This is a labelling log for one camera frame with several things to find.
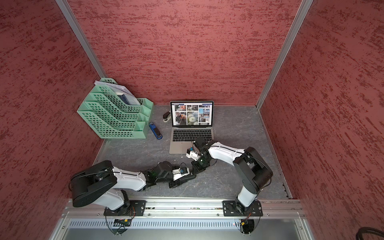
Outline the silver laptop computer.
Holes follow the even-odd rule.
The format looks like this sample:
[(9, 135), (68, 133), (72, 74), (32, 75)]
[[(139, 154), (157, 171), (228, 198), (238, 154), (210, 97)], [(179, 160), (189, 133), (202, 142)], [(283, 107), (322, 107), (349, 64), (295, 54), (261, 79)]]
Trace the silver laptop computer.
[(214, 139), (214, 101), (171, 101), (170, 113), (170, 154), (185, 154), (199, 137)]

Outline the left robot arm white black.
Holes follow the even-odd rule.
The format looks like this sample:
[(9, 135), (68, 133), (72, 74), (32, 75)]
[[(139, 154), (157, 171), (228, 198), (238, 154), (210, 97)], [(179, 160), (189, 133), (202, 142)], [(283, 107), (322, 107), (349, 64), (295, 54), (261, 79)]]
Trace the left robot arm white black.
[(195, 178), (185, 164), (173, 166), (164, 161), (152, 169), (131, 172), (114, 167), (111, 161), (103, 161), (74, 174), (69, 188), (73, 207), (96, 204), (123, 216), (133, 209), (126, 190), (145, 191), (157, 183), (168, 183), (169, 188), (175, 188)]

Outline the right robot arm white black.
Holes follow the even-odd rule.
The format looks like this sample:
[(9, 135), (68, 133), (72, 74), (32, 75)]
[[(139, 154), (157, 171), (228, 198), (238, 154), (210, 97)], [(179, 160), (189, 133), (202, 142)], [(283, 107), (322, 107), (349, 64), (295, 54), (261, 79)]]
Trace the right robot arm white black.
[(228, 203), (224, 210), (226, 215), (262, 215), (257, 196), (272, 182), (273, 171), (256, 149), (236, 149), (216, 141), (207, 142), (199, 137), (187, 149), (186, 156), (193, 160), (191, 164), (195, 174), (211, 167), (212, 160), (223, 161), (236, 169), (243, 187), (236, 199)]

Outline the black beige stapler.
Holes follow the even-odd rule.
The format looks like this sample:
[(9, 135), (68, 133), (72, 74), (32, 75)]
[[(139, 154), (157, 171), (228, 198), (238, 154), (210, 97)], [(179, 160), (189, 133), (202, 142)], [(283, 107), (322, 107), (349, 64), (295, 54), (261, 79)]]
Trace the black beige stapler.
[(163, 122), (166, 123), (172, 118), (171, 112), (166, 112), (163, 114)]

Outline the papers in organizer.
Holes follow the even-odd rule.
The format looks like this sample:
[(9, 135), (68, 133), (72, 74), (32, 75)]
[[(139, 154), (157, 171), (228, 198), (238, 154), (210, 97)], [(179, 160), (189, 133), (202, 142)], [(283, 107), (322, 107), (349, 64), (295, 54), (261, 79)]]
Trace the papers in organizer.
[(138, 99), (125, 87), (113, 83), (95, 81), (96, 86), (108, 86), (127, 105), (140, 105)]

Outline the green plastic file organizer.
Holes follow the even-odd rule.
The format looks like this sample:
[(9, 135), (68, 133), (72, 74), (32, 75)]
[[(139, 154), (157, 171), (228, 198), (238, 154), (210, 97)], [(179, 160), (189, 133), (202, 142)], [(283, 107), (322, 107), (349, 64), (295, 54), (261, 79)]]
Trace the green plastic file organizer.
[[(112, 78), (99, 81), (118, 83)], [(101, 139), (145, 139), (154, 110), (147, 98), (140, 105), (127, 105), (108, 86), (94, 86), (77, 113)]]

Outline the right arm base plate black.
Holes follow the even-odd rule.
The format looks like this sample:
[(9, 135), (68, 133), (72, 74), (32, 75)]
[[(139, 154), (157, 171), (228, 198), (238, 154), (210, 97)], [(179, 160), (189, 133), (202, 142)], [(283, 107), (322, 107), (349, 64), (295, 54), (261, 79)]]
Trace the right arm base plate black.
[(254, 200), (250, 206), (243, 206), (240, 201), (223, 201), (223, 212), (225, 217), (262, 217), (263, 210), (261, 202)]

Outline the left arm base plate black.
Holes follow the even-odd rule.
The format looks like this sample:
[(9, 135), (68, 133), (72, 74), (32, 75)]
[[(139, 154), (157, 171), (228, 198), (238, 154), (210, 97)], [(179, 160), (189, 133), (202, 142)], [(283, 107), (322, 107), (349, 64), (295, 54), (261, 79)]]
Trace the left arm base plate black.
[(130, 200), (129, 203), (124, 203), (116, 210), (106, 208), (104, 210), (104, 216), (116, 217), (116, 216), (128, 216), (128, 217), (142, 217), (146, 208), (146, 201), (144, 200)]

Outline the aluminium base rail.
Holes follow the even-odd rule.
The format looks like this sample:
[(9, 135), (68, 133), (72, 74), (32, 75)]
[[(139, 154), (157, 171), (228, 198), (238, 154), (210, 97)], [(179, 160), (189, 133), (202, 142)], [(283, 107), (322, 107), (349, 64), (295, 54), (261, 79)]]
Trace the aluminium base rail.
[[(225, 217), (223, 201), (214, 198), (172, 198), (172, 197), (129, 197), (130, 200), (146, 201), (142, 217), (135, 219), (245, 219), (246, 217)], [(299, 200), (261, 199), (263, 219), (306, 219), (307, 216)], [(90, 218), (104, 217), (104, 207), (91, 204), (82, 208), (74, 208), (72, 201), (61, 214), (61, 218)]]

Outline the right aluminium corner post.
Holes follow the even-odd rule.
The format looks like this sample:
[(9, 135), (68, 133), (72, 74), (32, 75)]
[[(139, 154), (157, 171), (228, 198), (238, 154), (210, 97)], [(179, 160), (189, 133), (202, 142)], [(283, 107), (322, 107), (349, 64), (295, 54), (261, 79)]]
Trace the right aluminium corner post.
[(263, 103), (265, 102), (266, 98), (267, 98), (267, 95), (280, 71), (280, 68), (282, 67), (289, 51), (290, 51), (290, 48), (292, 46), (292, 44), (294, 43), (294, 40), (307, 16), (307, 13), (308, 11), (310, 10), (310, 7), (313, 3), (313, 0), (302, 0), (300, 6), (299, 6), (299, 9), (297, 11), (297, 14), (292, 22), (292, 25), (288, 31), (288, 34), (284, 40), (284, 43), (282, 45), (282, 48), (279, 52), (279, 55), (276, 59), (276, 62), (271, 70), (271, 73), (268, 77), (268, 80), (262, 90), (262, 93), (257, 101), (257, 104), (256, 104), (256, 108), (258, 110), (261, 109)]

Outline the aluminium corner post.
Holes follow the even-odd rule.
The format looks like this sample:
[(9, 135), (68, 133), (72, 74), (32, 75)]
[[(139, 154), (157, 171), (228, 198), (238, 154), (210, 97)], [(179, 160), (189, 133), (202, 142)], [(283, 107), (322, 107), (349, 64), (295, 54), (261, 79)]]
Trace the aluminium corner post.
[(61, 12), (63, 13), (65, 19), (67, 20), (68, 24), (70, 25), (72, 31), (74, 32), (76, 38), (80, 42), (83, 50), (85, 51), (86, 55), (88, 56), (89, 60), (91, 61), (93, 67), (97, 71), (100, 78), (106, 78), (107, 73), (105, 72), (104, 68), (102, 67), (102, 64), (100, 63), (97, 55), (95, 54), (94, 50), (92, 49), (84, 31), (82, 30), (78, 20), (75, 17), (75, 14), (73, 13), (68, 1), (65, 0), (55, 0), (55, 2), (58, 4)]
[(292, 46), (292, 44), (294, 43), (294, 40), (307, 16), (307, 13), (308, 11), (310, 10), (310, 7), (313, 3), (313, 0), (302, 0), (300, 6), (299, 6), (299, 9), (297, 11), (297, 14), (292, 22), (292, 25), (288, 31), (288, 34), (284, 40), (284, 43), (282, 45), (282, 48), (279, 52), (279, 55), (276, 59), (276, 62), (271, 70), (271, 73), (268, 77), (268, 80), (262, 90), (262, 93), (257, 101), (257, 104), (256, 104), (256, 108), (258, 110), (261, 109), (263, 103), (265, 102), (266, 98), (267, 98), (267, 95), (280, 71), (280, 68), (282, 67), (289, 51), (290, 51), (290, 48)]

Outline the left aluminium corner post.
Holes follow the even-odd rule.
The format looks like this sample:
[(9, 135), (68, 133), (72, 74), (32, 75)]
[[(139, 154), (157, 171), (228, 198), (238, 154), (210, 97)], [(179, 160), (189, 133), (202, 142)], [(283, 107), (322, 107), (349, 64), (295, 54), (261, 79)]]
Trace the left aluminium corner post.
[(68, 24), (70, 25), (72, 31), (74, 32), (76, 38), (80, 42), (83, 50), (85, 51), (86, 55), (88, 56), (89, 60), (91, 61), (93, 67), (97, 71), (100, 78), (106, 78), (107, 73), (105, 72), (104, 68), (102, 67), (102, 64), (100, 63), (97, 55), (95, 54), (94, 50), (92, 49), (84, 31), (82, 30), (78, 20), (75, 17), (75, 14), (73, 13), (68, 1), (65, 0), (55, 0), (55, 2), (58, 4), (61, 12), (63, 13), (65, 19), (67, 20)]

